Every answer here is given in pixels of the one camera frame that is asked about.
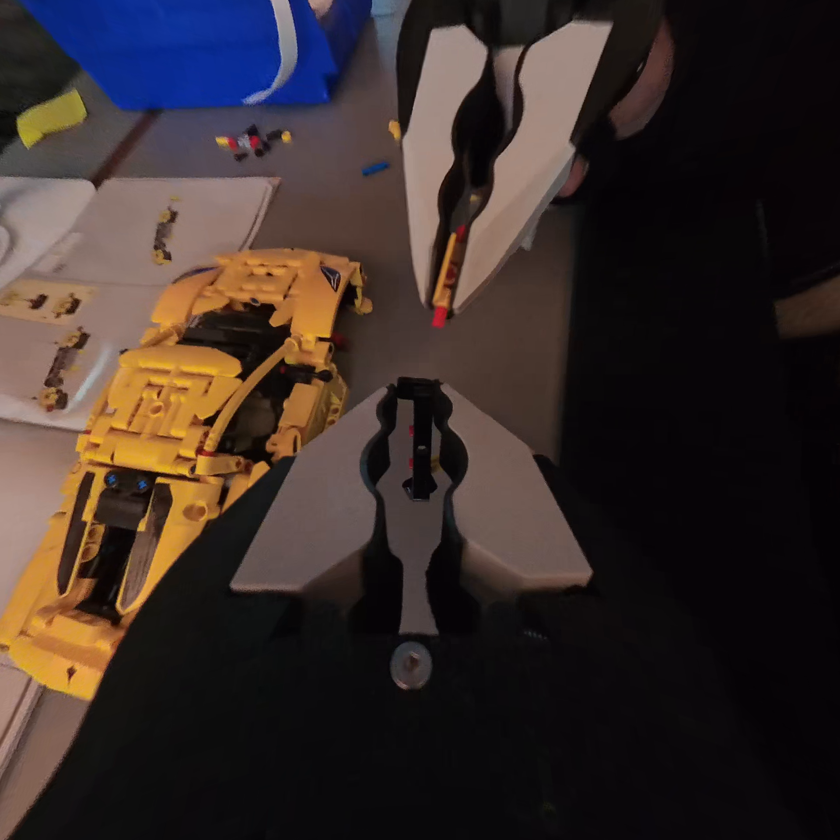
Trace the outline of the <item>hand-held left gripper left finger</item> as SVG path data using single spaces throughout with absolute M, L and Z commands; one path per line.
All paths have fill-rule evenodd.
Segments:
M 291 462 L 230 588 L 337 606 L 363 633 L 394 634 L 403 564 L 378 484 L 391 467 L 396 387 L 386 385 Z

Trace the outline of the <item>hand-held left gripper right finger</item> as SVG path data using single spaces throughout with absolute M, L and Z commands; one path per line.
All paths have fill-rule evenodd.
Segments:
M 451 386 L 433 383 L 449 481 L 429 561 L 439 634 L 471 634 L 498 603 L 586 587 L 593 570 L 529 446 Z

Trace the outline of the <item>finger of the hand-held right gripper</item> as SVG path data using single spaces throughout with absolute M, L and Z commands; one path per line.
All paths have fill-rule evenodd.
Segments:
M 453 313 L 458 316 L 533 230 L 573 156 L 571 134 L 613 24 L 574 20 L 524 52 L 521 119 L 493 166 L 492 188 L 469 227 Z
M 462 224 L 469 234 L 492 188 L 502 114 L 488 53 L 465 26 L 435 30 L 407 136 L 402 133 L 413 275 L 420 301 L 431 310 L 448 237 Z M 456 250 L 456 282 L 466 241 Z

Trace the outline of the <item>small yellow connector brick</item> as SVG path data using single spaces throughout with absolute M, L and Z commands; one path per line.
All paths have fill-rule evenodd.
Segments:
M 437 280 L 432 297 L 433 309 L 443 309 L 448 312 L 452 307 L 454 288 L 457 281 L 459 268 L 454 262 L 456 250 L 459 246 L 458 231 L 452 232 L 444 249 L 441 266 L 437 274 Z

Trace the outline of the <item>black and yellow brick subassembly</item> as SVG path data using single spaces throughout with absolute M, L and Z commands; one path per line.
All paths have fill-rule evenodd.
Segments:
M 438 488 L 434 476 L 439 471 L 439 456 L 434 453 L 433 443 L 439 383 L 401 376 L 396 383 L 396 396 L 398 400 L 413 405 L 413 422 L 409 427 L 411 475 L 404 480 L 402 487 L 411 501 L 427 502 Z

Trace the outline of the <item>yellow toy brick car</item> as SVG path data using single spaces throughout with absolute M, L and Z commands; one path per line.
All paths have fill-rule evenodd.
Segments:
M 2 649 L 41 686 L 91 700 L 173 563 L 280 459 L 333 426 L 349 389 L 343 308 L 365 315 L 348 257 L 221 255 L 161 295 L 77 439 L 60 505 L 2 614 Z

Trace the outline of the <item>person's right hand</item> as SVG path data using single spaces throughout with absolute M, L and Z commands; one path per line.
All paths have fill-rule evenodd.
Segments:
M 593 179 L 597 182 L 609 178 L 615 171 L 624 142 L 644 130 L 664 101 L 674 62 L 673 36 L 667 18 L 661 17 L 646 57 L 625 84 L 623 95 L 586 135 L 552 205 L 568 203 L 579 195 L 591 170 L 594 170 Z

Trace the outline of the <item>scattered mixed brick pieces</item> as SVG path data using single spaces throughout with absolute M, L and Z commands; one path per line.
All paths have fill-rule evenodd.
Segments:
M 360 169 L 363 177 L 372 177 L 392 168 L 396 153 L 402 149 L 403 132 L 399 121 L 390 120 L 387 123 L 387 132 L 391 138 L 387 154 L 380 155 L 376 160 L 364 164 Z

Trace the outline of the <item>white patterned paper bag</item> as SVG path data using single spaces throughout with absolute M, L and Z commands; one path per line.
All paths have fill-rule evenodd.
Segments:
M 275 30 L 276 71 L 241 102 L 321 104 L 330 99 L 329 73 L 334 69 L 324 21 L 332 1 L 270 1 Z

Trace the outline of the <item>small cluster of brick pieces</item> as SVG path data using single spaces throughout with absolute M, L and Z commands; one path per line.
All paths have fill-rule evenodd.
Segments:
M 288 129 L 274 129 L 261 132 L 253 123 L 236 135 L 218 135 L 214 138 L 216 146 L 231 154 L 239 163 L 249 157 L 261 159 L 268 154 L 275 144 L 290 144 L 293 136 Z

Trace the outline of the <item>open instruction booklet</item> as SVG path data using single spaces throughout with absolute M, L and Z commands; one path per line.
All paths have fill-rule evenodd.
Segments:
M 2 287 L 3 421 L 80 431 L 164 291 L 249 247 L 278 182 L 111 178 L 70 232 Z

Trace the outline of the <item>blue plastic bin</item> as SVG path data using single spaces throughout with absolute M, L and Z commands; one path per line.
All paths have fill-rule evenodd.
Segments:
M 242 100 L 277 68 L 270 1 L 24 1 L 65 53 L 124 110 L 210 109 Z M 324 21 L 330 99 L 372 1 L 335 1 Z

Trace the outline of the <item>yellow paper strip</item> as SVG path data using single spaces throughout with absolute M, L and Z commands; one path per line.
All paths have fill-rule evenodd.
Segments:
M 17 136 L 30 150 L 47 136 L 76 128 L 84 123 L 88 111 L 78 89 L 72 88 L 19 114 Z

